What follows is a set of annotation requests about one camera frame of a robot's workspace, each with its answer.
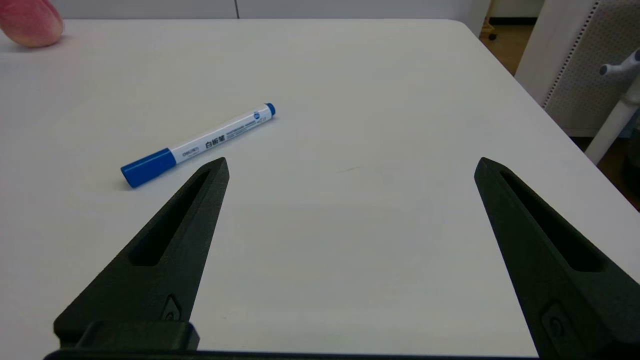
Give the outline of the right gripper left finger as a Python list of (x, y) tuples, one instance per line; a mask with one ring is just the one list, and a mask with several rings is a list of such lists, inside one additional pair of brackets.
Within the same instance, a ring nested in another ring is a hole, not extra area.
[(55, 319), (61, 346), (92, 322), (188, 322), (230, 174), (224, 157), (201, 166)]

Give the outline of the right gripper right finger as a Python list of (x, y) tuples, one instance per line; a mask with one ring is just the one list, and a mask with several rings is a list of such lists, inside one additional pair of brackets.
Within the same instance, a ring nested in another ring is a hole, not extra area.
[(637, 360), (639, 284), (507, 166), (474, 180), (538, 356)]

